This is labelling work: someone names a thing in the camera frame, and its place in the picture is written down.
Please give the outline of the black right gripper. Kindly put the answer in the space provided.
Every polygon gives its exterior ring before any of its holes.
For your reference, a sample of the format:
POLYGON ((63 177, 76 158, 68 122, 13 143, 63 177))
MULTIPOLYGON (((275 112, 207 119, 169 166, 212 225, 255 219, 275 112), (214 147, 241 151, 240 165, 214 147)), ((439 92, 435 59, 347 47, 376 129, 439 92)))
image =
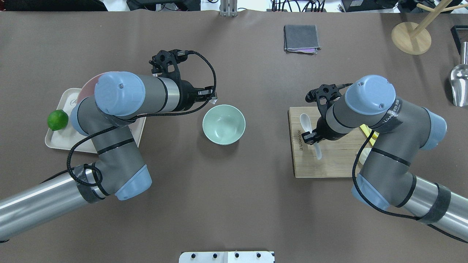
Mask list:
POLYGON ((305 132, 301 134, 303 143, 308 145, 314 145, 323 140, 336 141, 344 136, 342 133, 334 131, 324 119, 317 120, 317 126, 313 132, 305 132))

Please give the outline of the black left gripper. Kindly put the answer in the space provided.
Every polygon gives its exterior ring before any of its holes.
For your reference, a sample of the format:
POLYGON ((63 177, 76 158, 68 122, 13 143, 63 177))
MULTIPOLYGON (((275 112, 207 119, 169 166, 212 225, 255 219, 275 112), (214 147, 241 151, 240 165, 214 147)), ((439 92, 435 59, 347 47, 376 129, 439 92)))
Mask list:
POLYGON ((180 100, 178 103, 178 111, 187 111, 194 103, 216 104, 218 100, 218 97, 215 96, 214 87, 194 88, 188 81, 181 80, 179 90, 180 100))

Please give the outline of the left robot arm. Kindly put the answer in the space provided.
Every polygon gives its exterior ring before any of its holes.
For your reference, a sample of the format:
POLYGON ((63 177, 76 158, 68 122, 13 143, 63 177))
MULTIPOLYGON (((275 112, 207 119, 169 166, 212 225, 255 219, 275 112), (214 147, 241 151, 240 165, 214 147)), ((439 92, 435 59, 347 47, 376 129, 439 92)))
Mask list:
POLYGON ((83 138, 67 155, 66 169, 1 201, 1 242, 110 195, 133 198, 152 184, 130 125, 139 118, 186 115, 194 103, 217 98, 217 84, 195 88, 177 72, 102 73, 94 91, 77 100, 72 128, 83 138))

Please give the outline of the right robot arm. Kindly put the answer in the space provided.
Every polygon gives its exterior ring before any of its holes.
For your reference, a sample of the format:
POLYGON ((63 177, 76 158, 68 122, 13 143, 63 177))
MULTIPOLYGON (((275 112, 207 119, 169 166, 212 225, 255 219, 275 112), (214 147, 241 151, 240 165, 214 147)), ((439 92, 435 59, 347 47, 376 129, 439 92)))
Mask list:
POLYGON ((378 133, 373 147, 356 173, 352 167, 353 196, 376 211, 417 221, 467 243, 467 198, 448 187, 420 178, 409 167, 420 150, 435 148, 447 131, 444 118, 396 95, 384 77, 367 75, 354 83, 323 84, 307 93, 320 117, 315 129, 304 124, 302 140, 318 148, 366 125, 378 133))

